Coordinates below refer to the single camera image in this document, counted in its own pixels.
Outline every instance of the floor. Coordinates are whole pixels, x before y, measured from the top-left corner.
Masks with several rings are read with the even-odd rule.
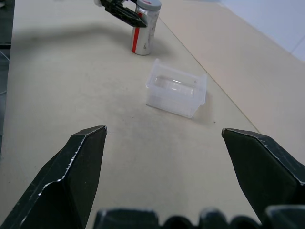
[[[14,16],[14,0],[7,0],[6,6],[0,9],[0,44],[11,42],[13,16]],[[0,153],[3,134],[3,121],[6,102],[6,88],[9,72],[10,50],[0,49]]]

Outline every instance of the beige table surface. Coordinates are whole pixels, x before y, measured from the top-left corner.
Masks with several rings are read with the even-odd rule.
[[[305,62],[217,2],[163,0],[160,18],[253,125],[305,164]]]
[[[155,58],[205,71],[162,21],[149,56],[129,50],[132,28],[93,2],[16,0],[0,160],[0,222],[40,168],[81,129],[107,125],[100,208],[152,208],[160,221],[204,207],[252,217],[221,130],[255,128],[209,77],[193,119],[145,105]]]

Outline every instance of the red stripe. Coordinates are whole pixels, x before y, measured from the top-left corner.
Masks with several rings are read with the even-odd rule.
[[[134,38],[133,38],[133,46],[132,46],[132,52],[135,53],[135,50],[137,49],[137,43],[138,43],[138,38],[139,38],[139,32],[140,28],[137,27],[135,28],[134,31]]]

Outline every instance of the clear plastic container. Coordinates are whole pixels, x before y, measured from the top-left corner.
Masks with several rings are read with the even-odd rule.
[[[146,83],[146,104],[192,118],[205,103],[206,78],[206,74],[194,76],[164,66],[156,59]]]

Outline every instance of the silver battery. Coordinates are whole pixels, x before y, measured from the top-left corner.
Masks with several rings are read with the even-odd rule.
[[[137,0],[135,12],[147,23],[146,28],[133,28],[131,51],[138,55],[148,55],[153,50],[153,37],[161,2],[159,0]]]

